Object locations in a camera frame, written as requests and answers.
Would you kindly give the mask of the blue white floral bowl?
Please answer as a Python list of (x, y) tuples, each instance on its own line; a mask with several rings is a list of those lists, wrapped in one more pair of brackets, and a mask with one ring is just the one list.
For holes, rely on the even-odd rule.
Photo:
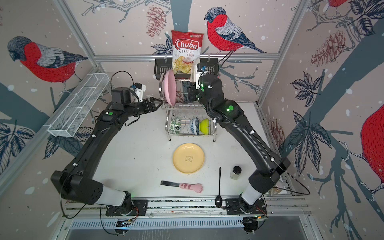
[(200, 121), (198, 118), (193, 118), (192, 120), (190, 120), (189, 133), (192, 135), (198, 136), (200, 133), (199, 125), (200, 125)]

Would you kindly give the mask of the white floral plate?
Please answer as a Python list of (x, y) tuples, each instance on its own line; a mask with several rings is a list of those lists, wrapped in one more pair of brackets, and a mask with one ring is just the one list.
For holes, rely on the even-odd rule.
[(193, 70), (191, 72), (191, 85), (192, 87), (194, 86), (195, 89), (197, 89), (197, 86), (198, 86), (197, 81), (198, 81), (197, 72)]

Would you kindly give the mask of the green leaf pattern bowl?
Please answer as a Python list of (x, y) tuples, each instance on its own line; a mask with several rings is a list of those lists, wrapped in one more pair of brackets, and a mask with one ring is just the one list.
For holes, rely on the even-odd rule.
[(181, 132), (181, 118), (175, 117), (170, 123), (170, 134), (179, 135)]

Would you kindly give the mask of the red cassava chips bag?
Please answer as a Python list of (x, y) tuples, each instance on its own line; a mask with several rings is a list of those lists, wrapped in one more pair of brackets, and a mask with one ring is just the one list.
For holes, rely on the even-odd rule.
[(190, 74), (200, 59), (204, 34), (172, 30), (172, 70), (174, 74)]

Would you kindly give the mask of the black spoon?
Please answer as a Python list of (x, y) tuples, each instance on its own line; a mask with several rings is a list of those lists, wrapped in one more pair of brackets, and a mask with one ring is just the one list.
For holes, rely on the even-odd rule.
[(221, 197), (221, 175), (222, 175), (222, 168), (219, 167), (219, 186), (218, 186), (218, 195), (215, 198), (215, 206), (217, 208), (221, 208), (223, 204), (223, 199)]

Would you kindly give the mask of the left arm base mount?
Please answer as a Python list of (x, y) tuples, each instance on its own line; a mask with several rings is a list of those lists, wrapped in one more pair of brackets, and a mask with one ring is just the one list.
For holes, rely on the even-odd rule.
[(131, 200), (122, 206), (107, 205), (107, 217), (145, 216), (148, 208), (148, 200)]

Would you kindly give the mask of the lime green bowl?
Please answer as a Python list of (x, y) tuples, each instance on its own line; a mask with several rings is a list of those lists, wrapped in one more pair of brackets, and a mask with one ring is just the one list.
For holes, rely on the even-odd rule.
[(204, 119), (199, 124), (199, 130), (203, 135), (209, 135), (210, 134), (210, 121), (209, 119)]

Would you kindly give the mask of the yellow plate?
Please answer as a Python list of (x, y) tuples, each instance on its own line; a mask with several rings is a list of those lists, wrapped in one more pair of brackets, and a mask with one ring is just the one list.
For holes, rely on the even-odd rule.
[(182, 144), (173, 153), (174, 167), (184, 174), (192, 174), (199, 171), (204, 163), (204, 151), (196, 144)]

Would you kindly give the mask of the pink plate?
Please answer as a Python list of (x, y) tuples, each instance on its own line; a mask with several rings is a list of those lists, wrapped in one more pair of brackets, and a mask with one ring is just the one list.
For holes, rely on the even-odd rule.
[(164, 76), (164, 94), (167, 103), (174, 106), (176, 103), (177, 87), (173, 70), (168, 70)]

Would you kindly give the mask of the pink cat paw spatula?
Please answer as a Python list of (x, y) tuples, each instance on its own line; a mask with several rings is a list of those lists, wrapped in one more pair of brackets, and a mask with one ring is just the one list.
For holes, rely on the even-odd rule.
[(161, 181), (161, 185), (168, 187), (177, 187), (180, 189), (191, 190), (198, 194), (203, 191), (203, 186), (201, 184), (187, 184), (187, 183), (174, 183), (169, 181)]

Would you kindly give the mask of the small black lid jar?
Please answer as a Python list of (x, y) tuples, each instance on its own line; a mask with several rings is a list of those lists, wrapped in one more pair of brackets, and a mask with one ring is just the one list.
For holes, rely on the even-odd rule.
[(242, 173), (242, 168), (240, 166), (234, 166), (230, 173), (230, 178), (232, 180), (238, 180)]

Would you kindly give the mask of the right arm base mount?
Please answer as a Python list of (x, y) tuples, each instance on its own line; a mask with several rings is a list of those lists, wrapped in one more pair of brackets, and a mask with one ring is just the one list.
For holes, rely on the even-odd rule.
[(228, 215), (267, 215), (267, 205), (262, 198), (255, 201), (254, 204), (247, 204), (242, 198), (225, 199), (223, 209)]

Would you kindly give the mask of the amber glass jar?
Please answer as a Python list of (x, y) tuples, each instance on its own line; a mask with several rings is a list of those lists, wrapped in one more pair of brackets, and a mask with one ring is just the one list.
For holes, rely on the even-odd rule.
[(284, 182), (282, 180), (278, 180), (277, 183), (270, 190), (268, 190), (268, 194), (270, 196), (275, 196), (284, 189), (284, 186)]

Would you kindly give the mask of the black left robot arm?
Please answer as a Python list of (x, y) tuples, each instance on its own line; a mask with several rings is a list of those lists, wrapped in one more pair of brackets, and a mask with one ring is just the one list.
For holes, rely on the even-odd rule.
[(106, 205), (123, 208), (129, 212), (133, 205), (131, 194), (104, 186), (93, 180), (102, 155), (114, 136), (125, 126), (130, 117), (157, 111), (163, 101), (150, 97), (133, 102), (137, 94), (130, 88), (112, 90), (112, 102), (103, 110), (96, 125), (77, 156), (63, 171), (55, 171), (51, 181), (61, 200), (70, 200), (86, 205)]

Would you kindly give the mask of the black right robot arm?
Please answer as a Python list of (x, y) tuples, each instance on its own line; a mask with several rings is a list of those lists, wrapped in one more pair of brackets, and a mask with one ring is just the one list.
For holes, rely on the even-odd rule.
[(249, 177), (249, 185), (239, 196), (239, 208), (248, 213), (255, 202), (276, 185), (291, 162), (281, 158), (263, 141), (235, 101), (224, 97), (222, 81), (216, 75), (202, 75), (197, 85), (200, 88), (190, 92), (208, 116), (240, 143), (256, 166)]

